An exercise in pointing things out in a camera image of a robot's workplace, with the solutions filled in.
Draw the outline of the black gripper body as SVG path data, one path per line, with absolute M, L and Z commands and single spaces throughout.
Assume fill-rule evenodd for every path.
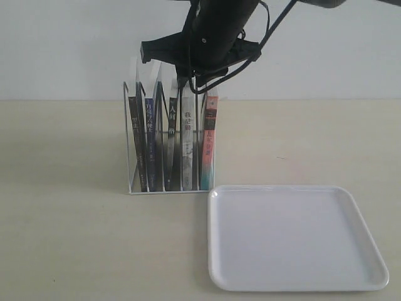
M 157 60 L 174 65 L 178 76 L 192 70 L 201 82 L 228 74 L 229 67 L 261 55 L 259 43 L 213 33 L 210 36 L 183 32 L 171 34 L 140 45 L 142 63 Z

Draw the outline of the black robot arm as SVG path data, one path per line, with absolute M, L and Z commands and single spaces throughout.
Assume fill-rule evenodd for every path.
M 261 56 L 271 35 L 298 0 L 290 0 L 275 21 L 267 20 L 261 41 L 245 39 L 244 27 L 264 1 L 191 1 L 183 28 L 140 45 L 142 63 L 175 66 L 179 87 L 199 95 L 238 75 Z

